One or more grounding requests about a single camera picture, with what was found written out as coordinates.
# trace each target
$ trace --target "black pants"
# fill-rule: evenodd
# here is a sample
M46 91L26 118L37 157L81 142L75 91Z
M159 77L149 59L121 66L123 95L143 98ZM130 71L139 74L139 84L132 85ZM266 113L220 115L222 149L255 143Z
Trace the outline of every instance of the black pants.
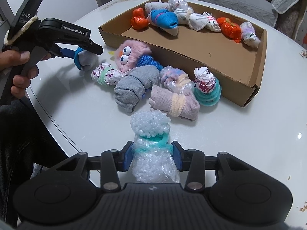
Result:
M19 185L30 179L33 163L52 167L66 158L29 99L1 106L0 218L13 227L17 226L13 195Z

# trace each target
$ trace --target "pink fluffy toy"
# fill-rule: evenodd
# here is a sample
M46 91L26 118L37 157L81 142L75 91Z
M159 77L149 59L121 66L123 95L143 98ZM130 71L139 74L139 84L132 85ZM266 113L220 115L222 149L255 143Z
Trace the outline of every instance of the pink fluffy toy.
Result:
M162 70L159 62L150 56L150 48L143 42L126 40L114 52L115 63L119 70L127 72L135 67L153 65Z

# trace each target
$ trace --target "human hand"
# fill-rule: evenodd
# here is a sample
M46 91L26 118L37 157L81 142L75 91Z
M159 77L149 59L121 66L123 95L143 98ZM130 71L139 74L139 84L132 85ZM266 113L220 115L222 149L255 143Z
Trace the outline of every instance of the human hand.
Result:
M48 53L42 60L47 60L50 58ZM0 71L8 67L19 66L25 64L30 59L30 52L18 52L15 50L7 50L0 53ZM28 72L27 77L16 75L13 78L13 86L11 88L11 94L17 99L22 98L26 93L26 88L31 84L31 79L38 75L38 67L35 66L31 68Z

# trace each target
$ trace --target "white table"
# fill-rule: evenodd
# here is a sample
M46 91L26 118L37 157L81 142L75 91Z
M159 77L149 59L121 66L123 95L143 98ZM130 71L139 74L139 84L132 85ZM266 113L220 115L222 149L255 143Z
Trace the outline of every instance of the white table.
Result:
M113 0L76 22L92 30L91 39L103 46L101 61L109 62L112 56L108 52L114 49L104 45L98 27L144 1ZM196 122L172 118L171 140L206 155L227 151L280 180L293 194L286 223L305 227L307 212L299 212L307 201L307 59L300 56L302 47L244 14L188 1L232 13L266 29L267 56L261 88L246 108L221 98L216 107L201 107ZM130 115L119 110L113 87L94 84L90 73L83 75L68 58L50 59L38 66L39 75L27 92L40 118L68 156L80 151L100 155L108 149L121 149L133 140ZM148 100L142 100L136 111L141 109L150 109ZM121 173L120 178L122 183L133 179L130 172ZM99 185L99 173L92 172L91 180ZM214 182L214 173L206 172L206 186Z

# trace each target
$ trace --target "food debris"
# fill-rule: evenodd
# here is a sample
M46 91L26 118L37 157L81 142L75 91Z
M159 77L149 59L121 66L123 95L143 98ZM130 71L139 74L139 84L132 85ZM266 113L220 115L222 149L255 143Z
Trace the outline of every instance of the food debris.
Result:
M301 55L303 58L307 58L307 51L302 50L302 51L300 52L300 55Z

